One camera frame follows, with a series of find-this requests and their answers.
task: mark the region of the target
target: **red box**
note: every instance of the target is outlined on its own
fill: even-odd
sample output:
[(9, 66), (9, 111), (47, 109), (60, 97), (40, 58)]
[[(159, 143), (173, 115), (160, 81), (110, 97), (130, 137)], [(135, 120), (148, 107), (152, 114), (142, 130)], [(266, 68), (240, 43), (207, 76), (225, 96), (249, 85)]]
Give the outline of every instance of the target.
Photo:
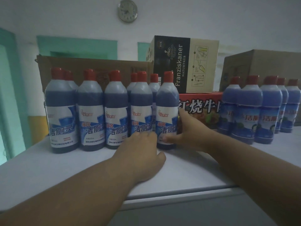
[[(217, 129), (222, 92), (180, 94), (179, 108), (184, 108), (210, 129)], [(178, 134), (182, 133), (182, 121), (178, 119)]]

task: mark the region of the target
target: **cardboard box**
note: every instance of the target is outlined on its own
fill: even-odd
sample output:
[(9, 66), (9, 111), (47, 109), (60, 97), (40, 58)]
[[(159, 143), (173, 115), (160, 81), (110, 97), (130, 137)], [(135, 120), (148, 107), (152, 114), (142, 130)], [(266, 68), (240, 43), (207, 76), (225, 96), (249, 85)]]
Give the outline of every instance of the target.
[[(210, 129), (217, 129), (222, 93), (180, 94), (179, 108), (184, 108)], [(178, 134), (182, 133), (182, 122), (178, 119)]]
[[(224, 67), (219, 90), (224, 91), (233, 76), (240, 77), (243, 88), (249, 75), (259, 75), (258, 85), (269, 75), (289, 79), (301, 79), (301, 53), (286, 51), (251, 50), (224, 59)], [(301, 125), (301, 109), (296, 117), (295, 125)]]
[(155, 35), (146, 60), (153, 62), (159, 83), (172, 70), (179, 93), (208, 93), (213, 91), (218, 48), (218, 40)]
[(146, 71), (148, 73), (148, 82), (150, 81), (150, 74), (153, 72), (152, 63), (140, 61), (57, 58), (38, 55), (37, 62), (39, 65), (43, 92), (51, 80), (52, 67), (61, 67), (72, 71), (74, 82), (79, 86), (84, 80), (84, 70), (94, 69), (97, 71), (97, 82), (100, 84), (103, 91), (105, 91), (109, 84), (110, 80), (108, 73), (111, 70), (120, 70), (121, 82), (125, 87), (131, 82), (130, 77), (132, 72)]

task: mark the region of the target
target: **hand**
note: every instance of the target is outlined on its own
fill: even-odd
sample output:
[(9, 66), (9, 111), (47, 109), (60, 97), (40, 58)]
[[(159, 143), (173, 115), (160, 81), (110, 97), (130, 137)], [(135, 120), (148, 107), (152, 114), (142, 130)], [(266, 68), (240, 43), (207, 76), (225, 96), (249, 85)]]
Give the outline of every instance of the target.
[(155, 132), (135, 132), (116, 150), (112, 159), (117, 160), (134, 182), (148, 180), (163, 167), (164, 152), (157, 155), (157, 135)]
[(201, 121), (190, 116), (184, 109), (179, 109), (180, 119), (182, 120), (183, 131), (179, 135), (165, 135), (163, 141), (166, 143), (175, 143), (190, 147), (202, 147), (205, 151), (205, 143), (212, 139), (215, 131), (206, 127)]

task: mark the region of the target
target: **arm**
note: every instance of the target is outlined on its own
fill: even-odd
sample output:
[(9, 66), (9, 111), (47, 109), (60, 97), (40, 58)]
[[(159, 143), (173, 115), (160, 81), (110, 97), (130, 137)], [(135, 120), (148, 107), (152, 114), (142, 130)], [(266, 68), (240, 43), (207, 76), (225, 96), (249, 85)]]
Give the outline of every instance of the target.
[(300, 225), (301, 168), (210, 130), (180, 109), (183, 133), (169, 143), (190, 145), (211, 155), (275, 222)]
[(134, 133), (100, 162), (0, 215), (0, 225), (106, 225), (130, 190), (153, 177), (166, 157), (155, 133)]

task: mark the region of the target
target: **bottle cap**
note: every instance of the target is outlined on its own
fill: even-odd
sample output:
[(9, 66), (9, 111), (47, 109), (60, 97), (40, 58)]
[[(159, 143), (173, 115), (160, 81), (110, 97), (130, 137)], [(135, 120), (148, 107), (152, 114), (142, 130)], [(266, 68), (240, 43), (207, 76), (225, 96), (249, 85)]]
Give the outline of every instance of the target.
[(138, 71), (137, 82), (146, 82), (148, 75), (145, 71)]
[(150, 74), (150, 82), (157, 83), (158, 82), (158, 74)]
[(290, 79), (288, 80), (288, 86), (298, 86), (299, 79)]
[(257, 85), (259, 75), (249, 75), (246, 78), (246, 85)]
[(278, 78), (277, 85), (278, 86), (284, 86), (285, 78)]
[(131, 73), (131, 82), (136, 83), (137, 82), (137, 73)]
[(51, 68), (51, 77), (55, 80), (65, 80), (65, 70), (59, 67)]
[(96, 72), (93, 69), (86, 69), (84, 71), (84, 80), (85, 81), (96, 81)]
[(231, 78), (230, 85), (238, 85), (239, 84), (239, 76), (235, 76)]
[(73, 81), (73, 73), (69, 70), (65, 71), (65, 80), (66, 81)]
[(266, 76), (263, 80), (264, 85), (276, 85), (278, 76)]
[(121, 74), (119, 70), (113, 70), (109, 73), (110, 82), (121, 82)]
[(164, 82), (165, 83), (173, 83), (173, 71), (165, 71), (164, 72)]

